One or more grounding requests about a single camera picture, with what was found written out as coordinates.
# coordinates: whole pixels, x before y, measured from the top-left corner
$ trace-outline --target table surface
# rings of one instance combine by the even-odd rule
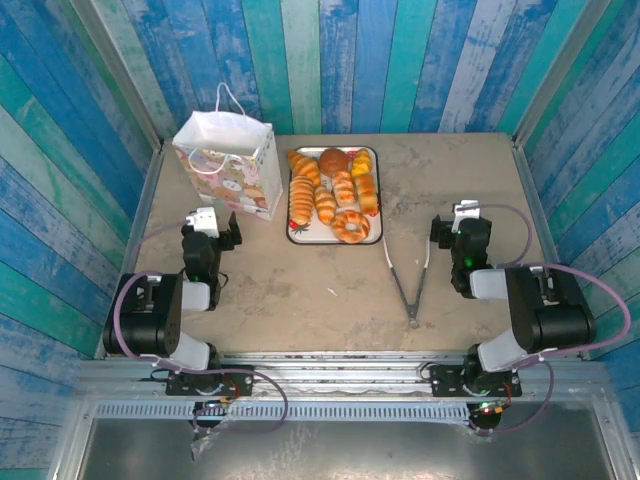
[[[268,222],[240,214],[243,244],[224,252],[229,275],[213,312],[183,312],[183,330],[227,352],[324,350],[461,350],[509,327],[499,300],[467,300],[451,286],[451,256],[432,248],[418,329],[387,267],[382,243],[297,246],[285,236],[286,152],[303,146],[373,148],[379,158],[384,232],[409,302],[437,214],[461,199],[529,208],[504,134],[295,135],[276,137],[285,192]],[[146,233],[180,222],[202,206],[172,148],[156,189]],[[222,224],[227,212],[218,212]],[[507,262],[526,242],[526,227],[509,211],[486,209],[493,222],[489,261]],[[179,231],[148,241],[137,270],[177,272],[184,264]],[[537,235],[525,260],[542,259]]]

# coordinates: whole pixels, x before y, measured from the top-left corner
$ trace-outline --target painted wood panel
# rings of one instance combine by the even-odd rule
[[[222,76],[250,117],[262,120],[242,0],[203,0]],[[229,108],[236,111],[233,102]]]
[[[515,0],[478,0],[445,104],[440,132],[466,131]]]
[[[103,292],[115,291],[118,270],[1,156],[0,208]]]
[[[162,0],[123,0],[122,3],[129,12],[173,117],[179,126],[183,125],[191,112],[198,110],[198,100]]]
[[[146,172],[151,159],[152,149],[149,144],[140,141],[133,126],[122,114],[118,104],[100,76],[95,64],[91,61],[80,38],[67,20],[57,0],[33,0],[34,10],[38,12],[43,23],[50,29],[62,50],[67,54],[77,74],[89,88],[91,95],[100,107],[111,128],[129,152],[133,162],[141,172]]]
[[[518,0],[466,131],[495,130],[557,0]]]
[[[176,122],[124,5],[120,0],[95,0],[93,3],[124,59],[158,134],[161,138],[172,136],[178,131]]]
[[[118,237],[126,241],[131,230],[129,215],[131,218],[135,215],[135,208],[129,208],[127,215],[91,166],[80,156],[55,121],[1,56],[0,105],[11,114],[42,152],[102,214]],[[107,178],[114,180],[111,182],[115,187],[114,190],[124,190],[125,195],[129,193],[133,195],[121,179],[112,176]]]
[[[175,36],[191,85],[201,111],[216,108],[216,88],[222,81],[218,59],[209,34],[207,17],[200,0],[164,0],[171,29]],[[220,108],[228,109],[227,99]]]
[[[352,133],[378,133],[397,0],[363,0],[358,7]]]
[[[67,217],[116,267],[124,244],[13,118],[0,108],[0,156]]]
[[[398,0],[380,131],[409,131],[437,0]]]
[[[262,120],[277,134],[293,133],[280,0],[243,0],[244,21],[260,94]]]
[[[73,387],[88,357],[52,337],[0,315],[0,365]]]
[[[585,4],[586,0],[558,0],[527,68],[507,104],[498,124],[498,131],[515,132]]]
[[[55,425],[0,418],[0,467],[25,469],[0,471],[0,479],[44,478],[36,469],[49,468],[60,431]]]
[[[319,0],[282,0],[293,133],[322,133]]]

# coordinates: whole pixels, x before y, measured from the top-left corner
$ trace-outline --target food tray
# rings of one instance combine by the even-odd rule
[[[339,148],[345,153],[355,152],[362,148],[366,149],[371,156],[371,164],[372,170],[371,174],[373,175],[373,181],[376,185],[376,194],[378,196],[378,213],[376,215],[367,215],[367,219],[369,220],[369,224],[371,226],[371,230],[369,230],[369,236],[365,238],[360,243],[355,244],[347,244],[338,240],[333,232],[331,231],[331,227],[323,224],[318,219],[318,214],[316,213],[315,208],[311,214],[311,222],[308,225],[296,225],[289,218],[289,211],[287,210],[287,238],[295,243],[296,245],[372,245],[377,243],[382,238],[382,208],[380,203],[380,173],[378,170],[378,155],[369,147],[302,147],[298,148],[296,151],[300,152],[303,155],[306,155],[311,158],[319,159],[320,154],[327,150],[328,148]],[[333,186],[331,185],[331,179],[326,175],[321,175],[322,184],[327,187],[327,190],[332,191]],[[342,212],[344,210],[356,210],[360,211],[360,204],[356,201],[355,205],[350,207],[338,207],[338,212]]]

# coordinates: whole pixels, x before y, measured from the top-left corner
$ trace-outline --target bread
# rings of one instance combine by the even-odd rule
[[[331,178],[336,172],[349,171],[349,157],[342,150],[328,148],[320,155],[318,167],[323,174]]]
[[[336,172],[331,178],[333,195],[340,207],[349,207],[356,203],[356,190],[348,172]]]
[[[311,179],[313,185],[319,187],[322,182],[320,181],[320,170],[318,169],[318,162],[313,158],[307,157],[294,150],[287,152],[287,158],[289,159],[289,166],[293,171],[293,176],[305,176]]]
[[[371,226],[367,217],[355,210],[345,210],[335,216],[331,230],[338,240],[345,243],[360,243],[369,235]]]
[[[329,192],[329,190],[324,186],[316,188],[314,197],[318,218],[325,225],[329,225],[331,220],[333,220],[333,217],[336,215],[336,208],[338,208],[336,199],[333,198],[331,192]]]
[[[367,173],[355,178],[356,190],[358,191],[358,202],[360,211],[365,215],[375,215],[378,213],[378,195],[376,195],[376,184],[373,175]]]
[[[366,148],[361,148],[356,153],[351,165],[351,176],[353,178],[370,173],[373,168],[371,156]]]
[[[313,211],[313,182],[307,177],[295,177],[289,184],[289,218],[298,225],[307,225]]]

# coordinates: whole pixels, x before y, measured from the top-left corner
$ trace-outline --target bread roll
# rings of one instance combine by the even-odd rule
[[[333,195],[340,207],[349,207],[356,203],[356,190],[348,172],[336,172],[331,178]]]
[[[329,225],[336,215],[336,208],[338,208],[336,199],[324,186],[319,186],[315,191],[315,203],[318,218],[325,225]]]
[[[319,187],[322,182],[320,181],[320,170],[318,169],[318,162],[313,158],[307,157],[294,150],[287,152],[287,158],[289,159],[289,166],[293,171],[293,176],[304,176],[311,179],[313,185]]]
[[[328,148],[320,155],[318,167],[322,173],[331,178],[336,172],[349,171],[349,157],[342,150]]]
[[[376,195],[376,184],[373,181],[373,175],[368,173],[356,177],[355,183],[358,191],[358,202],[360,202],[360,211],[365,215],[378,213],[378,195]]]

